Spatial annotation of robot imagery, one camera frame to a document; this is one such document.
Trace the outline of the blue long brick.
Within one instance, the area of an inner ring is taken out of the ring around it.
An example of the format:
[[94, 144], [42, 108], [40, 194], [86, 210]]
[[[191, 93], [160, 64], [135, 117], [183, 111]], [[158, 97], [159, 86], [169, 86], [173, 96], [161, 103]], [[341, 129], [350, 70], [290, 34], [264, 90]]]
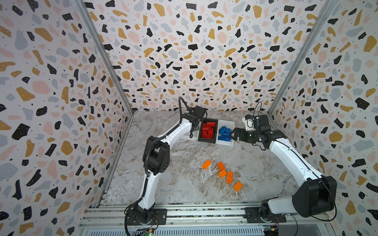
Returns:
[[227, 127], [226, 126], [222, 126], [221, 129], [219, 130], [219, 133], [221, 135], [223, 135], [226, 131], [227, 131]]
[[226, 135], [220, 135], [220, 136], [218, 137], [218, 140], [220, 140], [220, 141], [225, 141], [225, 142], [229, 142], [229, 138], [228, 138], [228, 136], [226, 136]]

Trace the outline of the red brick top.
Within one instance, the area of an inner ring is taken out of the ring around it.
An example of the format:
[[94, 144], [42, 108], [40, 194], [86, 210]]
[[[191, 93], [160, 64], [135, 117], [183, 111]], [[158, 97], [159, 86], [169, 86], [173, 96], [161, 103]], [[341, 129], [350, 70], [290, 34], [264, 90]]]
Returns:
[[216, 126], [216, 122], [207, 122], [206, 126], [207, 127], [215, 127]]

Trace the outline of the orange brick horizontal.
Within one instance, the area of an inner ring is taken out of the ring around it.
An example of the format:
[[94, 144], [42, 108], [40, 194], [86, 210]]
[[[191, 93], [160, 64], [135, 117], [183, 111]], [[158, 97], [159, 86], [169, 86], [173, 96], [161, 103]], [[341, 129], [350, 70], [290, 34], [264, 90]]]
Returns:
[[204, 162], [204, 164], [201, 166], [204, 170], [206, 170], [210, 165], [212, 164], [212, 161], [209, 159]]

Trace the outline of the orange long brick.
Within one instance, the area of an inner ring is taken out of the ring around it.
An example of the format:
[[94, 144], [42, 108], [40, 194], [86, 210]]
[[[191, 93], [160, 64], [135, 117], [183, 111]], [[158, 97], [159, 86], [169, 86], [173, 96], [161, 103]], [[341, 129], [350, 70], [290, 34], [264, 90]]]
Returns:
[[233, 182], [233, 173], [232, 172], [227, 172], [227, 175], [226, 175], [226, 182], [228, 184], [232, 184]]

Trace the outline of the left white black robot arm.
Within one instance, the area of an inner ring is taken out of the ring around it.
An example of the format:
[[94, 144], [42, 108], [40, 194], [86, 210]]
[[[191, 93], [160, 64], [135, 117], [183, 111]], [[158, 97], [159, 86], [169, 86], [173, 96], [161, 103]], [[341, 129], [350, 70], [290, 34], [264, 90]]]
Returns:
[[207, 118], [206, 109], [196, 106], [181, 114], [179, 121], [167, 132], [148, 138], [143, 154], [145, 180], [137, 200], [137, 210], [149, 212], [153, 209], [160, 175], [170, 163], [170, 148], [185, 134], [192, 134], [198, 129], [205, 118]]

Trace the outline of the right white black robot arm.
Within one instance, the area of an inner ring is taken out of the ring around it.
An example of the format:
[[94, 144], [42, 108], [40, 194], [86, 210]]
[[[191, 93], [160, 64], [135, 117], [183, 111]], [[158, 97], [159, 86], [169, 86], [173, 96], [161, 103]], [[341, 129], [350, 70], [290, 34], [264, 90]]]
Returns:
[[312, 167], [280, 130], [258, 132], [236, 128], [231, 132], [235, 141], [255, 145], [263, 144], [287, 167], [299, 189], [291, 197], [276, 197], [261, 203], [259, 214], [264, 221], [271, 221], [282, 214], [299, 214], [316, 217], [337, 209], [335, 198], [337, 182]]

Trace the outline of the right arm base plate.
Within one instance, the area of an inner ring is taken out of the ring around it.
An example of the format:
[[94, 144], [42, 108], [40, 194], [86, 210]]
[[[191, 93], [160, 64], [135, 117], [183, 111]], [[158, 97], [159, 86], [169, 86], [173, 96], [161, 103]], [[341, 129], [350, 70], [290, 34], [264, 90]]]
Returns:
[[286, 217], [282, 214], [273, 214], [270, 209], [260, 207], [246, 207], [244, 218], [248, 223], [286, 223]]

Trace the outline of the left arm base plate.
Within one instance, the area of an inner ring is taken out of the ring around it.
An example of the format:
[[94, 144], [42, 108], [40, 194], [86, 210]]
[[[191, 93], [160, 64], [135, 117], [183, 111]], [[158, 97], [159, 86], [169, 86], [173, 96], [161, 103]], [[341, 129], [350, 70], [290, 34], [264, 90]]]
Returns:
[[126, 223], [128, 226], [147, 226], [147, 225], [165, 225], [167, 218], [166, 208], [151, 208], [149, 210], [137, 207], [132, 209], [127, 216]]

